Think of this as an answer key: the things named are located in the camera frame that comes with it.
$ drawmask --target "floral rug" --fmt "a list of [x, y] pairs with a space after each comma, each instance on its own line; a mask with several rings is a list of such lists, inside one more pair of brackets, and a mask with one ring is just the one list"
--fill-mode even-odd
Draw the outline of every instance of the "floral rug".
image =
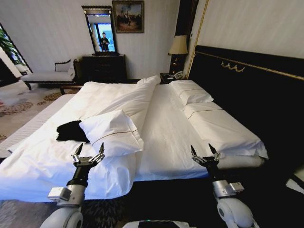
[[[77, 92], [78, 90], [66, 90], [68, 94]], [[33, 84], [29, 91], [22, 81], [0, 87], [0, 142], [60, 96], [58, 88], [39, 88], [37, 84]], [[56, 209], [55, 203], [0, 200], [0, 228], [39, 228]], [[82, 213], [83, 228], [118, 228], [127, 223], [125, 197], [86, 200]]]
[[35, 115], [61, 96], [59, 88], [39, 88], [30, 91], [22, 82], [0, 88], [0, 142], [5, 140]]

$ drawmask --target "black headboard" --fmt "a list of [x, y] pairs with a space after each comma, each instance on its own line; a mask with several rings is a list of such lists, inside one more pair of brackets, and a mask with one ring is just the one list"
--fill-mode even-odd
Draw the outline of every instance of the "black headboard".
[[271, 161], [295, 168], [304, 163], [303, 67], [299, 58], [196, 46], [189, 80], [260, 137]]

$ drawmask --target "wooden cabinet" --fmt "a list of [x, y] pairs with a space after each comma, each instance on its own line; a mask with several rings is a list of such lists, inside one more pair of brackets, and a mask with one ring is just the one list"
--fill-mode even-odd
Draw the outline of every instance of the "wooden cabinet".
[[82, 56], [80, 68], [84, 83], [125, 83], [127, 80], [125, 55]]

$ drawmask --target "gold trim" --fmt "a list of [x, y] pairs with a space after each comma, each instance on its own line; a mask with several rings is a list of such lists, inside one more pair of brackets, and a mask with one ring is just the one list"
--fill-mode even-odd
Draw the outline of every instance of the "gold trim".
[[253, 65], [253, 64], [244, 63], [244, 62], [236, 61], [236, 60], [229, 59], [229, 58], [223, 58], [223, 57], [207, 54], [207, 53], [200, 52], [200, 51], [196, 51], [196, 53], [203, 54], [203, 55], [210, 56], [210, 57], [220, 58], [220, 59], [223, 59], [223, 60], [226, 60], [226, 61], [242, 64], [242, 65], [245, 65], [247, 67], [253, 67], [253, 68], [257, 68], [259, 70], [264, 70], [264, 71], [268, 71], [268, 72], [271, 72], [271, 73], [275, 73], [275, 74], [279, 74], [279, 75], [284, 75], [284, 76], [287, 76], [287, 77], [292, 77], [292, 78], [304, 81], [304, 77], [297, 76], [297, 75], [292, 75], [292, 74], [289, 74], [289, 73], [286, 73], [286, 72], [282, 72], [282, 71], [278, 71], [278, 70], [273, 70], [273, 69], [269, 69], [269, 68], [262, 67], [262, 66], [256, 66], [256, 65]]
[[224, 66], [224, 62], [222, 61], [222, 63], [220, 64], [223, 68], [227, 68], [228, 67], [228, 69], [229, 70], [236, 70], [236, 72], [238, 72], [238, 73], [241, 73], [241, 72], [243, 72], [244, 71], [244, 69], [245, 69], [245, 67], [243, 67], [243, 69], [240, 69], [240, 70], [238, 70], [238, 66], [237, 65], [235, 65], [234, 67], [231, 67], [230, 66], [230, 63], [228, 63], [226, 66]]
[[189, 73], [190, 73], [190, 69], [191, 69], [191, 66], [192, 66], [192, 63], [193, 63], [194, 54], [195, 54], [195, 47], [196, 47], [196, 44], [197, 44], [199, 36], [200, 36], [200, 29], [201, 29], [201, 27], [203, 25], [203, 21], [204, 21], [204, 18], [205, 18], [205, 13], [206, 13], [206, 10], [207, 10], [208, 2], [209, 2], [209, 0], [206, 0], [204, 11], [203, 11], [203, 15], [201, 16], [201, 19], [200, 19], [199, 30], [198, 30], [198, 33], [197, 33], [197, 36], [196, 36], [196, 39], [195, 39], [195, 44], [194, 44], [194, 47], [193, 47], [193, 52], [192, 52], [192, 55], [191, 55], [191, 60], [190, 60], [189, 66], [188, 66], [187, 79], [189, 78]]

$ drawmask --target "robotic arm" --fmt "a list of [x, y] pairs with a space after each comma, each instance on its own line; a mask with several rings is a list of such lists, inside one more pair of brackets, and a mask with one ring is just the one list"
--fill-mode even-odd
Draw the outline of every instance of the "robotic arm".
[[95, 157], [79, 157], [83, 143], [72, 155], [76, 167], [73, 178], [65, 187], [52, 188], [48, 194], [50, 200], [56, 201], [61, 206], [54, 211], [41, 225], [40, 228], [81, 228], [83, 216], [81, 205], [85, 200], [85, 190], [88, 185], [90, 169], [104, 159], [104, 144]]
[[249, 207], [242, 201], [231, 198], [238, 192], [244, 190], [241, 183], [228, 183], [220, 174], [217, 164], [219, 163], [220, 153], [209, 144], [214, 157], [199, 157], [193, 146], [191, 146], [192, 159], [199, 165], [206, 167], [212, 180], [214, 195], [218, 201], [218, 213], [226, 222], [228, 228], [259, 228], [253, 219]]

